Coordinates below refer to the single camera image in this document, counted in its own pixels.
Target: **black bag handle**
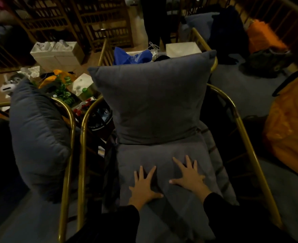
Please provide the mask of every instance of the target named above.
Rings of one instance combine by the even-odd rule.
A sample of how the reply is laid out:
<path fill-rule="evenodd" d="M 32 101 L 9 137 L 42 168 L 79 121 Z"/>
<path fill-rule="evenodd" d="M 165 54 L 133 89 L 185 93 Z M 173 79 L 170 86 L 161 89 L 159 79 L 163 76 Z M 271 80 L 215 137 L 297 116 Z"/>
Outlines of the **black bag handle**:
<path fill-rule="evenodd" d="M 272 96 L 276 97 L 279 96 L 279 92 L 284 89 L 290 82 L 294 81 L 294 79 L 296 79 L 298 77 L 298 71 L 292 73 L 291 75 L 289 75 L 289 77 L 287 79 L 284 80 L 283 83 L 281 83 L 280 86 L 277 87 L 277 89 L 273 92 Z"/>

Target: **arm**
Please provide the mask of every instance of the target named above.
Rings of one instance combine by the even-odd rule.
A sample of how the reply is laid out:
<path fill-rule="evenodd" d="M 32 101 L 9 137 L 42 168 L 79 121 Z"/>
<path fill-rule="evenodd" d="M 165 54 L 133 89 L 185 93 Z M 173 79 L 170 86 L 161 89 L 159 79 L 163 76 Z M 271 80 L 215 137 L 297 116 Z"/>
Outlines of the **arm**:
<path fill-rule="evenodd" d="M 186 156 L 185 167 L 179 160 L 174 162 L 182 171 L 183 177 L 172 179 L 171 184 L 180 185 L 192 191 L 202 202 L 209 218 L 209 225 L 217 240 L 227 242 L 296 242 L 284 231 L 267 219 L 252 215 L 240 206 L 230 205 L 220 195 L 212 193 L 203 183 L 204 176 L 197 172 L 197 161 L 192 163 Z"/>
<path fill-rule="evenodd" d="M 143 167 L 140 166 L 139 177 L 134 172 L 134 187 L 130 187 L 132 196 L 128 206 L 122 206 L 117 212 L 101 214 L 87 222 L 66 243 L 100 243 L 100 242 L 135 242 L 139 225 L 139 211 L 153 199 L 163 195 L 150 188 L 151 178 L 156 170 L 153 167 L 144 179 Z"/>

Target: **hand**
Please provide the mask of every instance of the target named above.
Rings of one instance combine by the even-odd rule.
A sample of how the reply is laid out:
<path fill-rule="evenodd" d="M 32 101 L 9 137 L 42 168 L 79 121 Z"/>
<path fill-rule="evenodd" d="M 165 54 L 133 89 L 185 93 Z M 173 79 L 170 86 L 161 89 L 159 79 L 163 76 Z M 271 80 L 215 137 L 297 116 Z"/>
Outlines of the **hand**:
<path fill-rule="evenodd" d="M 163 198 L 163 194 L 161 193 L 155 193 L 150 188 L 151 178 L 156 170 L 156 166 L 154 166 L 151 171 L 148 173 L 147 178 L 144 179 L 143 177 L 143 167 L 140 166 L 139 171 L 139 178 L 138 174 L 135 171 L 134 172 L 134 187 L 129 187 L 129 189 L 132 192 L 132 196 L 129 200 L 129 205 L 134 205 L 135 208 L 137 208 L 138 211 L 141 210 L 141 208 L 150 202 L 153 199 L 161 199 Z"/>
<path fill-rule="evenodd" d="M 212 193 L 210 189 L 203 183 L 205 178 L 204 175 L 199 175 L 197 172 L 197 161 L 194 160 L 194 166 L 192 167 L 191 160 L 186 157 L 186 166 L 187 168 L 175 157 L 173 157 L 173 161 L 179 166 L 182 171 L 183 177 L 179 179 L 171 179 L 169 180 L 170 184 L 180 185 L 183 188 L 186 188 L 192 191 L 203 203 L 205 198 Z"/>

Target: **blue bag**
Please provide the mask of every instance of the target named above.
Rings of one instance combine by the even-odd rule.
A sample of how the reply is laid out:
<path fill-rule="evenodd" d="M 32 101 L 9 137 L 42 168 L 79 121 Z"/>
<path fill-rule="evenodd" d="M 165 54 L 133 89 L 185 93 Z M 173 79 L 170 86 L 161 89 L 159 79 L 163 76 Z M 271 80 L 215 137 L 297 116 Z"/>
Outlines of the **blue bag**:
<path fill-rule="evenodd" d="M 145 50 L 136 55 L 128 55 L 122 48 L 115 47 L 113 65 L 141 64 L 152 60 L 152 53 Z"/>

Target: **black pants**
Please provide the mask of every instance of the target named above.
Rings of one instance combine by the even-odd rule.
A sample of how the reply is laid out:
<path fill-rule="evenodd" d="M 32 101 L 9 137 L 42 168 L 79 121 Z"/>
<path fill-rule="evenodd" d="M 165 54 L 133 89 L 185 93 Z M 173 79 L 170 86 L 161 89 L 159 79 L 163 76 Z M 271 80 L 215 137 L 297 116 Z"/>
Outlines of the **black pants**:
<path fill-rule="evenodd" d="M 159 46 L 161 38 L 164 46 L 171 43 L 166 0 L 141 0 L 141 5 L 148 42 Z"/>

